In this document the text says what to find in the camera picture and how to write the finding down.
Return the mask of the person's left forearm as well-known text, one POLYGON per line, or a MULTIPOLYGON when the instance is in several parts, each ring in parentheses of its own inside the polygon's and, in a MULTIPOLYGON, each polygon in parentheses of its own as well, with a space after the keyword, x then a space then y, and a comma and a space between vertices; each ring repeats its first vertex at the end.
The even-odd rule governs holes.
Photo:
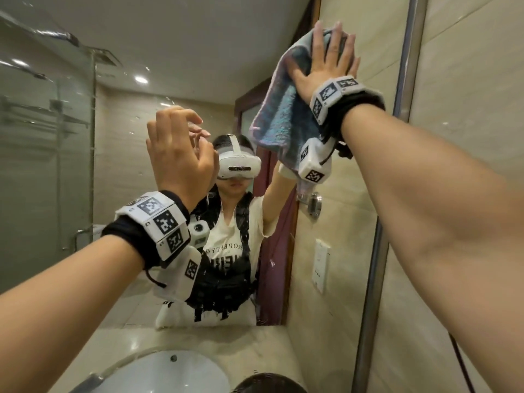
POLYGON ((105 236, 0 295, 0 393, 47 393, 144 266, 105 236))

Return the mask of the person's right forearm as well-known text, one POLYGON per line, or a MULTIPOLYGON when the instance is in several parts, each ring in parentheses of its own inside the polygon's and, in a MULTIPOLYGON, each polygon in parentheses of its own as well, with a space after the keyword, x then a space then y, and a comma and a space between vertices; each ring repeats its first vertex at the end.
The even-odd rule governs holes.
POLYGON ((342 133, 402 263, 524 261, 523 188, 372 105, 349 111, 342 133))

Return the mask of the person's right hand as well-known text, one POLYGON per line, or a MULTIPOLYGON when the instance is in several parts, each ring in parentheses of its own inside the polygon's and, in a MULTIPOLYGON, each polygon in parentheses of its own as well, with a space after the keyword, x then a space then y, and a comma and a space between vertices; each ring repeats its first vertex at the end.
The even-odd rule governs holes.
MULTIPOLYGON (((322 21, 318 20, 313 28, 313 40, 311 47, 311 69, 307 75, 311 79, 312 95, 314 91, 330 78, 339 78, 351 75, 351 65, 355 56, 356 35, 350 34, 346 37, 345 44, 340 55, 338 66, 329 66, 329 46, 325 49, 322 21)), ((293 57, 286 58, 287 61, 295 61, 293 57)), ((306 103, 310 104, 312 96, 300 96, 306 103)))

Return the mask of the blue grey cleaning cloth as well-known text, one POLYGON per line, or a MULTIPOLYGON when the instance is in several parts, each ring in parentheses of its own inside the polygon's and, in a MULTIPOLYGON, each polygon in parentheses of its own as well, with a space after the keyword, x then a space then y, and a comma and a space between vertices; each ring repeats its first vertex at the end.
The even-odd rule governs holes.
POLYGON ((252 141, 274 152, 281 164, 295 175, 298 175, 302 147, 310 138, 320 138, 324 143, 334 138, 339 156, 353 157, 335 133, 326 131, 325 122, 321 126, 317 124, 309 105, 301 99, 288 74, 285 60, 289 56, 294 58, 305 75, 310 73, 312 40, 313 31, 310 31, 281 57, 266 97, 250 127, 252 141))

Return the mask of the white marker wristband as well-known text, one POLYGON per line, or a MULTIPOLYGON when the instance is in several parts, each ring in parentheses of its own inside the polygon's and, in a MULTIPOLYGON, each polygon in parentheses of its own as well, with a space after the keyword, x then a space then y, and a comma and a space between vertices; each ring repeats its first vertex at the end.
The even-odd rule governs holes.
POLYGON ((329 108, 335 105, 345 95, 363 92, 366 87, 355 77, 348 75, 340 78, 330 78, 314 91, 309 107, 319 126, 323 125, 329 108))
POLYGON ((120 216, 127 216, 144 228, 155 243, 163 269, 190 242, 187 218, 181 208, 159 191, 147 192, 121 207, 115 212, 115 218, 120 216))

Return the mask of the black round object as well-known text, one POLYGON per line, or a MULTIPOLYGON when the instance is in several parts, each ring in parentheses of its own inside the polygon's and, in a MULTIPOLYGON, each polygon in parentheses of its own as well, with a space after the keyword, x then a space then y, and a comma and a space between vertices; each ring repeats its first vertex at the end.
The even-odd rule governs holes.
POLYGON ((257 373, 245 378, 231 393, 308 393, 289 377, 276 373, 257 373))

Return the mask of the white wall socket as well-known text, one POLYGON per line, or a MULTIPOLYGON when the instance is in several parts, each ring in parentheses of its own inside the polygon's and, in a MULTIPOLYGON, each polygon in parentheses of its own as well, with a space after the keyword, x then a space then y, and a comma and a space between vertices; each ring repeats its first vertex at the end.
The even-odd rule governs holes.
POLYGON ((330 260, 331 246, 326 244, 321 239, 315 240, 315 251, 313 258, 313 268, 311 280, 316 290, 320 294, 324 294, 326 285, 326 277, 328 271, 328 264, 330 260))

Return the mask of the metal mirror frame strip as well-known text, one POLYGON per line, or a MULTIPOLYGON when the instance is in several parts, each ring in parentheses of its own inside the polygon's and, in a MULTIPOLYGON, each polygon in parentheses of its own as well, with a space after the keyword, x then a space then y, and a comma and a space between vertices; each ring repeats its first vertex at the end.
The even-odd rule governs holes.
MULTIPOLYGON (((409 0, 392 110, 393 116, 405 123, 410 119, 428 1, 409 0)), ((368 389, 388 251, 389 240, 377 218, 350 393, 366 393, 368 389)))

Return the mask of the white sink basin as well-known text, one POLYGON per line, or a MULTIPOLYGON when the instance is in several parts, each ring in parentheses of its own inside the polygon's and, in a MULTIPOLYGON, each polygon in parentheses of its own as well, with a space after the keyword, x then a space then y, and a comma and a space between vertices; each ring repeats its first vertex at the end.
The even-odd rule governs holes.
POLYGON ((117 368, 89 393, 230 393, 225 372, 189 350, 147 354, 117 368))

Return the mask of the large wall mirror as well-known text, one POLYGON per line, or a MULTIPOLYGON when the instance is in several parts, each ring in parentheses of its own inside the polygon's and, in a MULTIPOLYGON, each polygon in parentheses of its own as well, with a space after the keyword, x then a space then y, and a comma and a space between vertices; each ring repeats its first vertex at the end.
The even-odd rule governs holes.
MULTIPOLYGON (((409 0, 0 0, 0 96, 89 122, 75 135, 0 122, 0 291, 80 250, 125 203, 156 190, 146 123, 193 109, 212 138, 249 126, 280 57, 317 20, 356 35, 358 80, 391 112, 409 0), (122 68, 95 67, 87 47, 122 68)), ((189 350, 231 389, 257 373, 308 393, 350 393, 377 215, 354 160, 332 156, 316 222, 294 193, 260 250, 258 323, 156 328, 161 298, 141 273, 49 393, 69 393, 147 354, 189 350), (315 240, 331 246, 324 294, 315 240)))

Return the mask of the grey metal faucet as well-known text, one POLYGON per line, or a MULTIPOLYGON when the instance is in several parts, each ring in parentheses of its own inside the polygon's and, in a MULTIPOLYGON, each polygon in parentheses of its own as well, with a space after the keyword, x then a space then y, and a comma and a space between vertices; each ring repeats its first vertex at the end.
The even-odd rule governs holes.
POLYGON ((93 393, 104 383, 105 378, 96 373, 90 373, 81 383, 75 386, 69 393, 93 393))

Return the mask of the metal shower shelf rack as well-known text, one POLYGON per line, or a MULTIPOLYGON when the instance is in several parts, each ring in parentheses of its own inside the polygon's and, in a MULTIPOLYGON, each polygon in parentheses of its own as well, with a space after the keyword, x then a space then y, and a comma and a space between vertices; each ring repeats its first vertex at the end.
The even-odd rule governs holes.
POLYGON ((63 112, 63 102, 51 99, 49 107, 17 103, 8 96, 0 96, 0 122, 19 125, 43 132, 61 132, 64 135, 75 135, 90 129, 90 123, 69 116, 63 112))

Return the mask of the person's left hand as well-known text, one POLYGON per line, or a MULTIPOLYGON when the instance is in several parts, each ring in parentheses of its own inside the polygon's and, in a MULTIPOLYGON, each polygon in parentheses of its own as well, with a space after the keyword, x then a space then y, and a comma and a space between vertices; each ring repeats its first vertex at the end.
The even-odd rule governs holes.
POLYGON ((215 181, 197 171, 195 138, 204 135, 203 120, 191 109, 172 106, 156 113, 147 123, 147 151, 158 190, 176 194, 188 211, 203 200, 215 181))

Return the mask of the square metal shower head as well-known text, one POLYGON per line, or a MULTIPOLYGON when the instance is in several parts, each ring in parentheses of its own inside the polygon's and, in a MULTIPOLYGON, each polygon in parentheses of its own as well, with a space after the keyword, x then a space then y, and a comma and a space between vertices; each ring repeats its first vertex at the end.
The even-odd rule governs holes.
POLYGON ((87 47, 88 52, 93 56, 95 67, 110 66, 116 68, 122 68, 122 63, 116 56, 109 50, 98 48, 98 47, 87 47))

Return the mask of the chrome wall knob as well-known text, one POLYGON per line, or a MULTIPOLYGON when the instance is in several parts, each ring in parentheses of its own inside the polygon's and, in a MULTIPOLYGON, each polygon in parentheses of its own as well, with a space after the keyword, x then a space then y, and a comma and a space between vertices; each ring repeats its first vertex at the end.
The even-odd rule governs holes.
POLYGON ((296 200, 303 205, 302 212, 313 222, 316 222, 322 211, 322 196, 317 191, 304 192, 296 195, 296 200))

